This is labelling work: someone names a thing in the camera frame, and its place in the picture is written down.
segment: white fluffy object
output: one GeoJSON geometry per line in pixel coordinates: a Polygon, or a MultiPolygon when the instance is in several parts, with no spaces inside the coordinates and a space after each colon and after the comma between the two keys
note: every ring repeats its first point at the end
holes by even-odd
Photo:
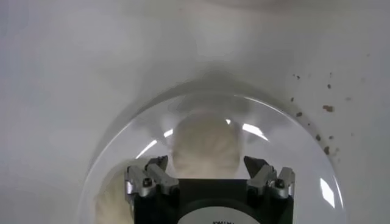
{"type": "MultiPolygon", "coordinates": [[[[172,158],[177,178],[232,178],[240,147],[234,129],[214,115],[190,116],[174,130],[172,158]]],[[[132,224],[124,198],[124,176],[96,197],[96,224],[132,224]]]]}

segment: debris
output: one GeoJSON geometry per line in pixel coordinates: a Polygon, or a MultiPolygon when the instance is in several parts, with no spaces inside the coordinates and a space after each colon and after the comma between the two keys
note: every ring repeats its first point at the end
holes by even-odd
{"type": "Polygon", "coordinates": [[[326,147],[324,148],[324,153],[325,153],[326,155],[329,155],[329,146],[326,146],[326,147]]]}
{"type": "Polygon", "coordinates": [[[322,106],[322,109],[324,109],[328,112],[333,112],[333,106],[324,105],[324,106],[322,106]]]}

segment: label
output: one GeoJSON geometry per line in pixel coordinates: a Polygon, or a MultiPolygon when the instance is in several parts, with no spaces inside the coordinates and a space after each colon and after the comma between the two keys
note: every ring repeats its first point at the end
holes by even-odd
{"type": "Polygon", "coordinates": [[[185,214],[178,224],[260,224],[250,215],[226,207],[206,207],[185,214]]]}

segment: transparent dome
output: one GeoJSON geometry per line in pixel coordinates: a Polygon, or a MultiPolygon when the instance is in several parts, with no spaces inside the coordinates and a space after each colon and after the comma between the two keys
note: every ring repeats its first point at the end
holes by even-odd
{"type": "Polygon", "coordinates": [[[239,133],[241,157],[234,178],[249,179],[243,156],[265,159],[277,171],[296,175],[294,223],[347,223],[338,182],[312,136],[284,112],[234,94],[194,93],[155,104],[132,119],[93,163],[79,203],[79,223],[94,223],[94,197],[115,172],[149,158],[169,156],[166,173],[176,176],[171,149],[186,117],[214,114],[239,133]]]}

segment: white table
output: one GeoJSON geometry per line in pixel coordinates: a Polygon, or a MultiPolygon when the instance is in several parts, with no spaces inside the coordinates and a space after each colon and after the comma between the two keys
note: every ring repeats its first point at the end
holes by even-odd
{"type": "Polygon", "coordinates": [[[387,0],[2,1],[1,223],[71,223],[134,108],[206,73],[302,112],[349,221],[388,223],[388,22],[387,0]]]}

